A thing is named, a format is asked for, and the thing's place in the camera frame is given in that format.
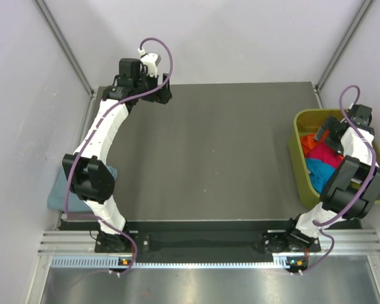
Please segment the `magenta t shirt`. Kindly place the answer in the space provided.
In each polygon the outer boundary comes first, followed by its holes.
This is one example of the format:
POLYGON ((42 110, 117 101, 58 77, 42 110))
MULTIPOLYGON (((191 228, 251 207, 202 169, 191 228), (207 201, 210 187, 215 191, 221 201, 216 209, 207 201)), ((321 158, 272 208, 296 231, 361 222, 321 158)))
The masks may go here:
POLYGON ((319 143, 313 149, 307 150, 305 157, 320 160, 322 163, 325 163, 333 168, 338 168, 344 158, 324 142, 319 143))

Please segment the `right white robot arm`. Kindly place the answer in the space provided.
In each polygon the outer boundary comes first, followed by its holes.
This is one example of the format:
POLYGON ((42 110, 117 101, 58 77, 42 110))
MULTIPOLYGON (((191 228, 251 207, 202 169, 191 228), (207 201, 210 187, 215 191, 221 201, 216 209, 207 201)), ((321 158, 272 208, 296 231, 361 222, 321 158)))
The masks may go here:
POLYGON ((289 154, 298 195, 308 212, 292 218, 283 234, 289 250, 314 245, 321 229, 362 219, 380 201, 380 159, 373 145, 372 109, 303 110, 293 122, 289 154))

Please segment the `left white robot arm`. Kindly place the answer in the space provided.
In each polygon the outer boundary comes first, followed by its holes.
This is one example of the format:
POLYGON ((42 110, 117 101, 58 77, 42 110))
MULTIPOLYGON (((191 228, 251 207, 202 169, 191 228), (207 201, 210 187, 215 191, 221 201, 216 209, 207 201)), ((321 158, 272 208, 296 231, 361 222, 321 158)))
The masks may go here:
POLYGON ((168 84, 158 87, 158 64, 161 58, 147 53, 139 59, 123 58, 112 85, 103 90, 98 113, 82 143, 62 159, 67 189, 76 194, 99 222, 95 250, 98 253, 120 253, 132 249, 126 219, 118 211, 113 192, 115 178, 106 166, 113 140, 142 99, 166 104, 172 94, 168 84))

